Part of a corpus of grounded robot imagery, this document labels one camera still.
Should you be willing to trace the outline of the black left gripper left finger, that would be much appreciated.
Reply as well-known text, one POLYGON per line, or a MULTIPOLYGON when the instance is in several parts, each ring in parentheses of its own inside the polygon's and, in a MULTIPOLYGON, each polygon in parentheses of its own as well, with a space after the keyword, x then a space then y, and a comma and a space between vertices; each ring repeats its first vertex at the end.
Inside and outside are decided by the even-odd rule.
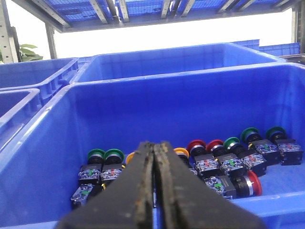
POLYGON ((141 142, 118 178, 86 205, 63 217, 56 228, 153 228, 153 147, 153 143, 141 142))

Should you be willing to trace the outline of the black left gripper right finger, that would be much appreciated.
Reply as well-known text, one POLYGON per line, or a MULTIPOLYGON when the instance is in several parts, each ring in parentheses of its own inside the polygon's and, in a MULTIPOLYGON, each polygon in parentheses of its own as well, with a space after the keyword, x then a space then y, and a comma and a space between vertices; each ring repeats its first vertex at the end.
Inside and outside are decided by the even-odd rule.
POLYGON ((169 142, 153 147, 159 198, 159 229, 264 229, 255 214, 208 188, 176 155, 169 142))

